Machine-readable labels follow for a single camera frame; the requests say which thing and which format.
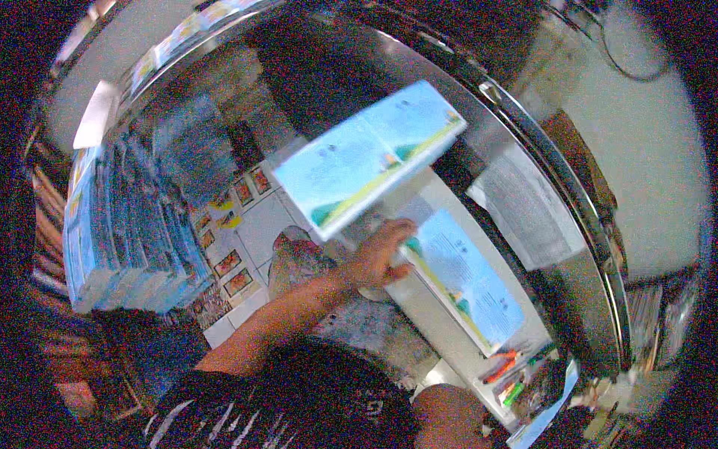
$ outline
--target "orange object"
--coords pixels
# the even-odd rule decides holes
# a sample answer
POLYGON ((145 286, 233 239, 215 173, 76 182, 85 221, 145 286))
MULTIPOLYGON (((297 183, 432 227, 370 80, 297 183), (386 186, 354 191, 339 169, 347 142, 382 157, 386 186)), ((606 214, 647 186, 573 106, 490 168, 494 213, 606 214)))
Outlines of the orange object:
POLYGON ((498 371, 496 371, 494 374, 491 374, 489 377, 483 380, 484 385, 486 384, 492 384, 493 382, 496 382, 499 380, 501 376, 506 374, 508 370, 513 368, 516 365, 516 359, 521 356, 521 353, 517 352, 514 349, 509 350, 508 352, 501 353, 501 354, 494 354, 491 356, 491 358, 495 357, 505 357, 508 360, 505 364, 503 364, 498 371))

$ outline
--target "open book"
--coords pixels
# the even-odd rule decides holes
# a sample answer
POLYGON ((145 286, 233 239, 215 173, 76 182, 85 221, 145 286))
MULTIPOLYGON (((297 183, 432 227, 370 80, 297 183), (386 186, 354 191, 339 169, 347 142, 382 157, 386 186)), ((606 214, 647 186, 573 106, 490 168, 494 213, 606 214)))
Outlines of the open book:
POLYGON ((401 253, 487 357, 523 325, 521 306, 447 211, 421 223, 401 253))
POLYGON ((441 94, 419 81, 324 133, 274 174, 326 241, 435 161, 465 128, 441 94))

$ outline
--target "book page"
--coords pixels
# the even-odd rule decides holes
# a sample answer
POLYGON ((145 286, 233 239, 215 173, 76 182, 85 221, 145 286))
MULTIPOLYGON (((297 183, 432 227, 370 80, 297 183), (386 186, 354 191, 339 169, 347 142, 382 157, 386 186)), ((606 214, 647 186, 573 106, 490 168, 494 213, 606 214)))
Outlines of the book page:
POLYGON ((563 200, 517 144, 490 163, 467 195, 491 215, 528 271, 564 261, 586 246, 563 200))
POLYGON ((274 174, 325 239, 433 162, 465 127, 441 94, 420 81, 324 133, 274 174))
POLYGON ((407 246, 409 258, 477 334, 487 356, 523 325, 521 306, 447 211, 424 222, 407 246))

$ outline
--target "cable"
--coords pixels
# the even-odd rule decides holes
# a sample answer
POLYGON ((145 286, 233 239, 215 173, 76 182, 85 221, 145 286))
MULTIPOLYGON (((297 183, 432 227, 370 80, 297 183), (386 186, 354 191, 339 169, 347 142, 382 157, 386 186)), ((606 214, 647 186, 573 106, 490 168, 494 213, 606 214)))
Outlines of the cable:
POLYGON ((595 23, 598 25, 599 33, 601 35, 601 39, 598 41, 599 49, 601 52, 606 55, 608 62, 610 63, 609 66, 613 69, 619 72, 621 75, 625 76, 629 80, 636 81, 637 83, 652 83, 655 80, 658 80, 661 76, 668 73, 668 71, 671 69, 671 61, 666 58, 666 61, 660 66, 660 68, 655 72, 647 76, 640 76, 640 75, 633 75, 632 73, 627 72, 624 70, 615 59, 613 59, 613 56, 611 56, 611 53, 608 51, 608 45, 606 44, 606 31, 603 27, 603 24, 601 22, 595 21, 595 23))
POLYGON ((570 1, 569 3, 573 4, 574 6, 581 9, 584 13, 586 13, 588 19, 595 23, 598 26, 599 33, 600 33, 600 39, 594 40, 588 32, 586 32, 583 28, 580 27, 576 22, 571 20, 567 15, 565 15, 562 11, 559 11, 557 8, 552 6, 548 3, 542 3, 542 6, 547 9, 551 14, 553 14, 555 17, 559 18, 563 23, 566 24, 569 28, 573 29, 576 32, 581 32, 584 36, 588 38, 591 42, 595 43, 599 47, 599 51, 604 54, 606 57, 606 63, 609 67, 611 67, 613 70, 618 72, 619 74, 625 76, 629 80, 633 80, 637 83, 652 83, 655 80, 658 80, 661 76, 668 73, 668 71, 671 69, 671 61, 666 58, 666 61, 662 64, 662 66, 656 71, 655 73, 652 73, 647 76, 641 76, 641 75, 634 75, 632 73, 629 73, 624 68, 622 68, 615 59, 613 59, 613 56, 611 56, 611 53, 608 51, 608 45, 606 44, 606 30, 603 27, 603 23, 599 20, 599 17, 590 9, 588 9, 582 2, 580 1, 570 1))

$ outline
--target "wall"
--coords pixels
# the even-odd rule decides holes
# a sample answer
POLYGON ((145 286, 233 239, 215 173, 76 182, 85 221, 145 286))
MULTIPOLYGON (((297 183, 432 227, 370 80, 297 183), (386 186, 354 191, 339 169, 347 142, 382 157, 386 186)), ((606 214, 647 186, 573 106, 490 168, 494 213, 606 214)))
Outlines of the wall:
MULTIPOLYGON (((599 38, 596 27, 589 29, 599 38)), ((655 72, 666 52, 623 1, 605 17, 611 55, 636 75, 655 72)), ((514 95, 537 119, 569 115, 616 195, 629 279, 690 265, 707 204, 704 151, 675 68, 652 83, 630 80, 598 46, 558 19, 543 24, 514 95)))
POLYGON ((190 12, 192 0, 133 0, 95 38, 49 107, 49 139, 72 154, 75 132, 100 80, 114 82, 190 12))

